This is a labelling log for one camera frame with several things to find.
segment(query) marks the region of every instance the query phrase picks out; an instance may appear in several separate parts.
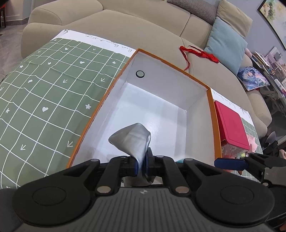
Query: red ribbon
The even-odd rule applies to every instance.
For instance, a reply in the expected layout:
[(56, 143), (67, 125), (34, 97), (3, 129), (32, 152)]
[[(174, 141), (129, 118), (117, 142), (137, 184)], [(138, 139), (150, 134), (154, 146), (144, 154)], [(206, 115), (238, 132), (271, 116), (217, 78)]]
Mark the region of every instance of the red ribbon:
[(211, 60), (211, 61), (213, 61), (213, 62), (215, 62), (215, 63), (218, 63), (218, 62), (219, 62), (218, 58), (216, 58), (213, 54), (208, 54), (207, 52), (201, 51), (200, 49), (198, 49), (198, 48), (196, 48), (196, 47), (194, 47), (194, 46), (191, 46), (191, 45), (189, 45), (189, 46), (192, 47), (192, 48), (195, 48), (195, 49), (199, 50), (200, 52), (197, 52), (197, 51), (194, 50), (194, 49), (189, 49), (189, 48), (186, 48), (186, 47), (184, 47), (184, 46), (180, 46), (180, 51), (181, 51), (181, 53), (183, 54), (185, 60), (186, 60), (187, 63), (188, 63), (188, 66), (184, 69), (184, 71), (187, 70), (187, 69), (190, 67), (190, 62), (189, 62), (189, 60), (188, 60), (188, 58), (187, 58), (187, 55), (186, 55), (186, 53), (185, 53), (184, 51), (193, 53), (193, 54), (195, 54), (196, 56), (199, 56), (199, 57), (202, 57), (202, 58), (207, 58), (207, 59), (209, 59), (209, 60)]

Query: white arrow symbol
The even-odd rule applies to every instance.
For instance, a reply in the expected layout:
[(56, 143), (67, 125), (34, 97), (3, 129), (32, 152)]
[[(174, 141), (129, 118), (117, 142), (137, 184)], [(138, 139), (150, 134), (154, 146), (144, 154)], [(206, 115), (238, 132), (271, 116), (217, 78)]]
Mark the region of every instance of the white arrow symbol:
[(67, 142), (67, 147), (73, 147), (73, 145), (71, 146), (71, 144), (73, 143), (73, 141), (71, 141), (71, 143), (69, 143), (69, 141)]

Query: picture frame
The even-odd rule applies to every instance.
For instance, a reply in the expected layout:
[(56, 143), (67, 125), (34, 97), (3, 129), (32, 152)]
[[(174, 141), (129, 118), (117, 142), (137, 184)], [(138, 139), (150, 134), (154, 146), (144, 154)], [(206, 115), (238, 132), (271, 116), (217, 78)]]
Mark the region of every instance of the picture frame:
[(257, 9), (286, 50), (286, 6), (280, 0), (264, 0)]

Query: white heart symbol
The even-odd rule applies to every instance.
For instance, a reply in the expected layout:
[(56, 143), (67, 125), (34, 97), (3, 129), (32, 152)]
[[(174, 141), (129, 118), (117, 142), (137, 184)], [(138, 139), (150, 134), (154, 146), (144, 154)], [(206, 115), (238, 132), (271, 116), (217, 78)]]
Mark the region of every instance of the white heart symbol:
[(45, 112), (45, 111), (48, 110), (48, 109), (49, 109), (48, 107), (43, 107), (43, 108), (42, 108), (42, 111)]

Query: red box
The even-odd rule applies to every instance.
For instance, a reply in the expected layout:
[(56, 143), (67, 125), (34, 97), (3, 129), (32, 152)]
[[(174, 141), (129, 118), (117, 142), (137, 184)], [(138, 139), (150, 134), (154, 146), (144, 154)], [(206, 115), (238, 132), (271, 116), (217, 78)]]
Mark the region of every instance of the red box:
[(238, 113), (215, 101), (223, 157), (235, 158), (250, 149), (245, 129)]

